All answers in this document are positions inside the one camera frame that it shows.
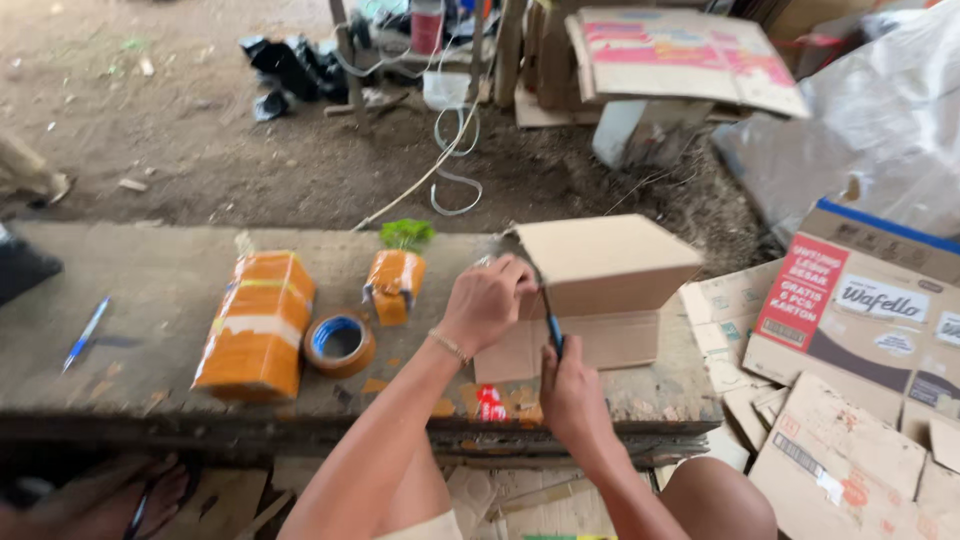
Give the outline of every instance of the shorts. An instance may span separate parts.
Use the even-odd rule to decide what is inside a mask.
[[[453,510],[412,527],[395,530],[373,540],[464,540]]]

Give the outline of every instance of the ring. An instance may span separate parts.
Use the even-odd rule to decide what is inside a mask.
[[[487,268],[488,266],[491,265],[492,262],[493,262],[493,257],[489,255],[484,255],[480,257],[476,262],[474,262],[473,266],[476,266],[479,268]]]

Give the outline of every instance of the soil ground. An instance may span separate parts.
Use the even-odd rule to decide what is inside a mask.
[[[374,135],[324,104],[266,123],[237,39],[330,34],[325,0],[5,0],[0,4],[0,122],[74,175],[58,206],[25,218],[161,220],[171,225],[350,229],[433,165],[436,113],[418,92],[376,118]],[[145,77],[137,65],[156,68]],[[446,168],[484,186],[472,211],[439,215],[429,184],[383,216],[430,219],[442,232],[497,232],[533,222],[639,212],[707,255],[702,277],[782,250],[713,154],[706,133],[678,166],[614,172],[590,151],[593,128],[522,131],[513,113],[478,111],[480,141]],[[453,115],[444,119],[448,137]],[[147,169],[155,169],[147,175]],[[149,186],[138,193],[123,178]],[[439,179],[448,208],[475,192]]]

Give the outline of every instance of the bracelet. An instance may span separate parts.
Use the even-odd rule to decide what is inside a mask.
[[[463,349],[461,349],[460,346],[457,345],[452,339],[449,339],[448,337],[439,333],[436,328],[430,329],[427,335],[432,337],[433,340],[436,341],[437,343],[444,346],[445,349],[450,351],[451,354],[453,354],[454,356],[457,357],[457,359],[460,360],[460,369],[464,369],[470,364],[470,361],[472,360],[472,358],[467,356],[464,353]]]

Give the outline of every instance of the wooden workbench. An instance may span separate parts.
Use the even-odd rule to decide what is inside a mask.
[[[211,451],[323,454],[399,372],[442,317],[456,276],[495,250],[484,234],[437,234],[411,322],[372,325],[373,363],[346,380],[307,366],[295,403],[227,405],[190,391],[210,322],[236,259],[236,242],[294,249],[317,282],[315,314],[361,305],[376,233],[18,223],[14,229],[65,271],[0,307],[0,437],[93,440]],[[92,310],[112,301],[98,341],[61,368]],[[601,374],[616,429],[637,462],[701,451],[699,434],[723,412],[676,297],[661,314],[659,360]],[[506,424],[476,420],[472,367],[438,402],[429,431],[439,454],[457,458],[564,459],[542,427],[539,380],[498,384]]]

